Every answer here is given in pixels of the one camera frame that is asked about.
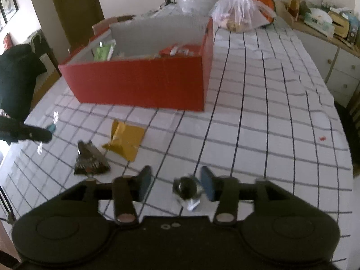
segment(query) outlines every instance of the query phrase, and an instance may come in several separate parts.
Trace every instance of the yellow wrapper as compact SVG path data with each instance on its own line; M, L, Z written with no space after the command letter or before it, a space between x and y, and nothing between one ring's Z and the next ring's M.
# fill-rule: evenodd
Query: yellow wrapper
M143 128L114 120L111 127L111 141L104 144L103 148L121 155L126 160L134 161L144 134Z

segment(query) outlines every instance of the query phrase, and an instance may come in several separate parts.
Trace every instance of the checkered tablecloth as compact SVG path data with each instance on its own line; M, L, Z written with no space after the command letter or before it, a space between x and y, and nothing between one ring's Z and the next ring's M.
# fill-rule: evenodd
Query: checkered tablecloth
M203 165L216 175L242 182L267 178L338 222L341 240L333 261L346 269L351 157L333 97L311 57L279 19L246 33L215 29L214 42L205 112L80 104L67 88L39 122L46 126L54 111L60 113L54 139L43 146L41 155L33 143L24 147L4 185L17 215L83 180L73 174L76 144L91 139L111 164L110 173L94 176L100 182L152 166L150 193L136 205L140 218L179 214L212 218L217 204L204 196L195 212L181 208L172 196L173 179L199 176ZM134 162L101 148L109 141L113 119L146 128ZM23 177L28 189L19 189L20 201L15 200L12 191ZM102 201L99 210L113 218L112 202ZM251 202L240 202L238 218L252 211Z

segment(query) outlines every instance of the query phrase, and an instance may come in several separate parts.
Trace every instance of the wooden countertop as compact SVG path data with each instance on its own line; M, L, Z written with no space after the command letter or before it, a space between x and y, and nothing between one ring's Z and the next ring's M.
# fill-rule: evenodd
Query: wooden countertop
M301 31L304 33L307 33L311 36L317 37L319 39L322 39L323 41L329 42L335 46L338 46L342 48L344 51L347 51L348 53L360 58L360 52L353 50L352 48L348 47L346 44L344 44L340 39L337 39L336 37L328 38L325 35L323 35L321 32L318 32L314 28L311 28L307 24L305 24L303 21L294 21L293 17L290 15L290 13L286 10L285 5L281 1L276 1L276 13L278 16L283 18L286 23L293 29L297 31Z

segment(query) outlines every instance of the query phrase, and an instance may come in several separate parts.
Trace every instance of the cabinet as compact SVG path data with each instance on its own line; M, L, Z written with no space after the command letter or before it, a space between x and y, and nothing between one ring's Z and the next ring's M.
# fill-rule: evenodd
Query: cabinet
M330 93L346 107L360 82L360 58L322 39L294 30L314 61Z
M314 61L321 77L325 80L335 57L337 46L301 31L294 30L294 32Z

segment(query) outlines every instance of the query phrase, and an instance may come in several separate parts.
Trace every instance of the red box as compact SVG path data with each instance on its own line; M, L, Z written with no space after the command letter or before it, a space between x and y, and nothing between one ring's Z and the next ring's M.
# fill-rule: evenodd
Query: red box
M81 103L203 111L213 58L212 19L172 15L112 24L59 69ZM132 59L94 62L100 41ZM145 59L174 44L201 45L188 57Z

